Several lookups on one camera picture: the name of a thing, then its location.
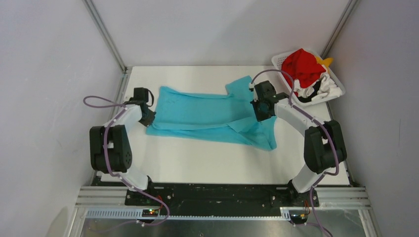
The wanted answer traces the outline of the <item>teal t shirt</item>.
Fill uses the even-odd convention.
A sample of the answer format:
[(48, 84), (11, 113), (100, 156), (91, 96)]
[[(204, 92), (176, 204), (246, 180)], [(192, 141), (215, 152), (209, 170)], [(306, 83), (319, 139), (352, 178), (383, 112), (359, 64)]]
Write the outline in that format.
[(258, 122), (250, 76), (225, 86), (226, 94), (186, 93), (160, 87), (156, 117), (147, 135), (234, 143), (265, 151), (277, 148), (275, 118)]

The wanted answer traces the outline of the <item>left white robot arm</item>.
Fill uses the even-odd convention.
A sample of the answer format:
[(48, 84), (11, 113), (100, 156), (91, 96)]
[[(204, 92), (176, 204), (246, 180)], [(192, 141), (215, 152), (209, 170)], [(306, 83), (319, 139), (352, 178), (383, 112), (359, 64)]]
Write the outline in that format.
[(133, 153), (128, 138), (129, 131), (141, 124), (149, 127), (156, 113), (150, 107), (154, 95), (143, 87), (133, 90), (133, 96), (121, 104), (109, 99), (106, 108), (118, 108), (119, 112), (101, 126), (89, 130), (90, 164), (93, 170), (109, 174), (124, 183), (130, 190), (137, 191), (137, 199), (143, 205), (151, 205), (156, 192), (148, 186), (149, 177), (133, 167)]

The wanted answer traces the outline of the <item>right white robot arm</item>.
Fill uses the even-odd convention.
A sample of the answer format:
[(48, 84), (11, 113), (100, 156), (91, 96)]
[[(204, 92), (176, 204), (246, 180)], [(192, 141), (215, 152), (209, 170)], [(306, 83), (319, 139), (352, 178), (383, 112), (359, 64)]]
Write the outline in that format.
[(340, 124), (321, 120), (294, 104), (286, 93), (277, 93), (269, 81), (251, 82), (251, 104), (258, 122), (277, 117), (284, 120), (304, 138), (304, 166), (287, 184), (287, 202), (300, 206), (312, 199), (314, 188), (325, 176), (337, 176), (347, 152)]

